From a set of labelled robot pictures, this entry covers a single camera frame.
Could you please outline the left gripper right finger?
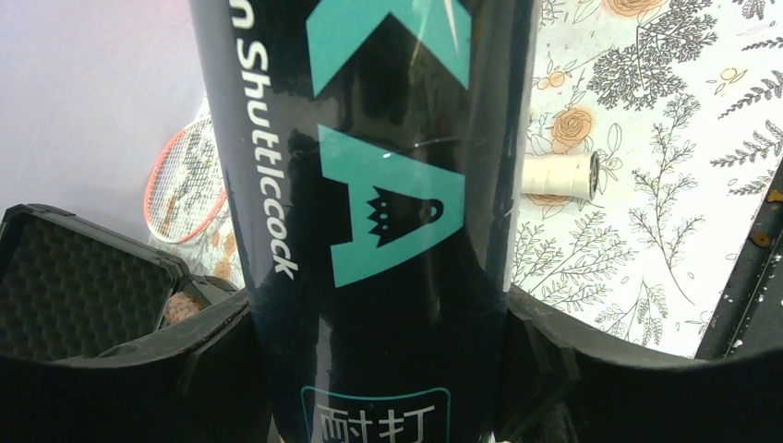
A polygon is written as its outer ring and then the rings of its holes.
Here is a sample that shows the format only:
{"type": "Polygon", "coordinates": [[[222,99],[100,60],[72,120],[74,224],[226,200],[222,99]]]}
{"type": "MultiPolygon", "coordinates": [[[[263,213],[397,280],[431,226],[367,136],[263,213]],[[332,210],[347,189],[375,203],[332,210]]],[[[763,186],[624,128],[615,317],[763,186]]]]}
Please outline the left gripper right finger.
{"type": "Polygon", "coordinates": [[[624,341],[510,290],[505,442],[778,442],[782,352],[705,361],[624,341]]]}

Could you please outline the black shuttlecock tube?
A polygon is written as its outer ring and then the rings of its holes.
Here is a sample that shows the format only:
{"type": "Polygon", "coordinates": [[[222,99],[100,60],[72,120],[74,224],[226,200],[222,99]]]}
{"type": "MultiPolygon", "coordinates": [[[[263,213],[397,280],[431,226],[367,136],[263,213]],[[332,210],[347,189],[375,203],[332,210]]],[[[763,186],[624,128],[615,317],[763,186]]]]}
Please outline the black shuttlecock tube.
{"type": "Polygon", "coordinates": [[[283,440],[485,441],[536,4],[190,8],[283,440]]]}

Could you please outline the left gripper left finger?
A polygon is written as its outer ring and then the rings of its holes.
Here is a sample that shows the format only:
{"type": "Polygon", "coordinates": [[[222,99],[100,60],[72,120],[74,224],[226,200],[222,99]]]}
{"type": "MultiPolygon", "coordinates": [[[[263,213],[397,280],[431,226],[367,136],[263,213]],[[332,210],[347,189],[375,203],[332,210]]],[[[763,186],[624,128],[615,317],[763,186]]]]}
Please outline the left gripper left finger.
{"type": "Polygon", "coordinates": [[[5,442],[263,442],[246,291],[93,358],[1,360],[5,442]]]}

